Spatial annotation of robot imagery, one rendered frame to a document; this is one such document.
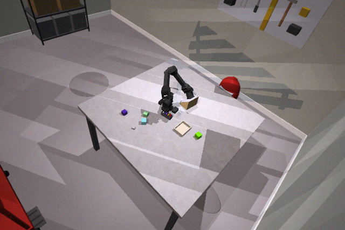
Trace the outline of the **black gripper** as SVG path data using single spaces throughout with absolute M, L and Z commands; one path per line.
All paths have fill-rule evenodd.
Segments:
M 159 104 L 159 105 L 162 105 L 162 101 L 163 101 L 163 99 L 160 99 L 159 102 L 158 102 L 158 104 Z M 172 101 L 172 102 L 173 102 L 173 101 Z M 172 113 L 175 114 L 175 113 L 178 111 L 178 108 L 172 106 L 172 105 L 173 105 L 172 102 L 171 102 L 171 104 L 170 104 L 170 109 L 169 109 L 169 111 L 172 111 Z

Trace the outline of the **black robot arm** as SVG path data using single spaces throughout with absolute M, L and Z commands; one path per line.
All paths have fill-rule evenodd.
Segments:
M 192 99 L 193 97 L 195 97 L 193 94 L 194 89 L 189 84 L 184 82 L 184 80 L 178 74 L 176 66 L 168 67 L 168 69 L 164 71 L 164 83 L 161 89 L 162 99 L 164 99 L 162 101 L 161 109 L 164 112 L 169 111 L 170 104 L 173 101 L 173 97 L 174 97 L 173 96 L 174 93 L 170 91 L 170 87 L 169 87 L 170 75 L 173 75 L 175 79 L 179 82 L 179 84 L 182 86 L 181 90 L 184 92 L 184 94 L 186 93 L 187 99 Z

